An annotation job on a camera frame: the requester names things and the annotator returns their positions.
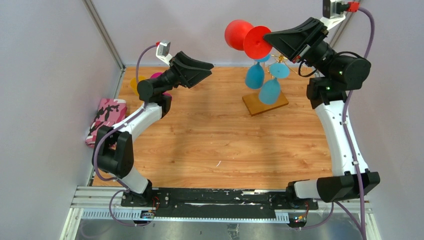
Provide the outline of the magenta wine glass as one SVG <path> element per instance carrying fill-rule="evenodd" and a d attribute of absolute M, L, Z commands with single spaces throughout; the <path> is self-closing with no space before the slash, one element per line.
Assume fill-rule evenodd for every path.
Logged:
<path fill-rule="evenodd" d="M 168 92 L 173 88 L 171 82 L 165 77 L 165 73 L 157 72 L 150 78 L 152 85 L 152 94 L 149 98 L 150 102 L 159 101 L 160 97 L 172 99 L 172 95 Z"/>

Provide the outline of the red wine glass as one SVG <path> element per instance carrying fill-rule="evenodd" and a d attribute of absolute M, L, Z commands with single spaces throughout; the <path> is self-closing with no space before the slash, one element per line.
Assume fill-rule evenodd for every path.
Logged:
<path fill-rule="evenodd" d="M 236 19 L 226 26 L 224 39 L 230 48 L 244 52 L 251 59 L 259 60 L 265 58 L 273 48 L 264 40 L 264 36 L 270 33 L 271 30 L 266 26 L 253 26 L 248 21 Z"/>

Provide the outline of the yellow wine glass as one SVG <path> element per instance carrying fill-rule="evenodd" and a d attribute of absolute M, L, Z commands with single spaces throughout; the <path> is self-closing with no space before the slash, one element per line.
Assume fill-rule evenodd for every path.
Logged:
<path fill-rule="evenodd" d="M 131 80 L 130 80 L 130 88 L 132 89 L 132 91 L 133 91 L 133 93 L 137 96 L 137 97 L 139 97 L 139 93 L 138 93 L 138 90 L 137 90 L 137 86 L 138 86 L 138 83 L 139 82 L 141 82 L 141 81 L 144 81 L 146 79 L 146 77 L 144 77 L 144 76 L 139 76 L 138 77 L 138 80 L 136 80 L 136 78 L 135 77 L 133 77 Z"/>

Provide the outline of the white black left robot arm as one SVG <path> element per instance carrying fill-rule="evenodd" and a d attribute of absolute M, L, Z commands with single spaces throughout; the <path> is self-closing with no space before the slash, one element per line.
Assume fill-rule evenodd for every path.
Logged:
<path fill-rule="evenodd" d="M 153 201 L 152 183 L 134 166 L 134 141 L 153 123 L 161 120 L 169 111 L 172 96 L 168 91 L 179 86 L 192 88 L 212 74 L 214 65 L 195 60 L 183 51 L 169 60 L 169 68 L 157 77 L 137 83 L 136 90 L 142 106 L 124 120 L 101 126 L 97 131 L 92 165 L 99 178 L 100 171 L 110 174 L 109 180 L 117 181 L 134 193 L 140 206 Z"/>

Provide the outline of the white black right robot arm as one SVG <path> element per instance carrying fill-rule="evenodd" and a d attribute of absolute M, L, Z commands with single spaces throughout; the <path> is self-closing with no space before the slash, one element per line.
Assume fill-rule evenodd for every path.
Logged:
<path fill-rule="evenodd" d="M 325 41 L 327 35 L 327 26 L 311 17 L 297 27 L 263 36 L 290 61 L 320 72 L 319 77 L 310 76 L 306 96 L 326 136 L 332 176 L 290 182 L 285 201 L 292 209 L 301 207 L 306 199 L 326 203 L 363 199 L 381 181 L 359 151 L 348 114 L 348 93 L 362 87 L 371 63 L 354 52 L 335 51 Z"/>

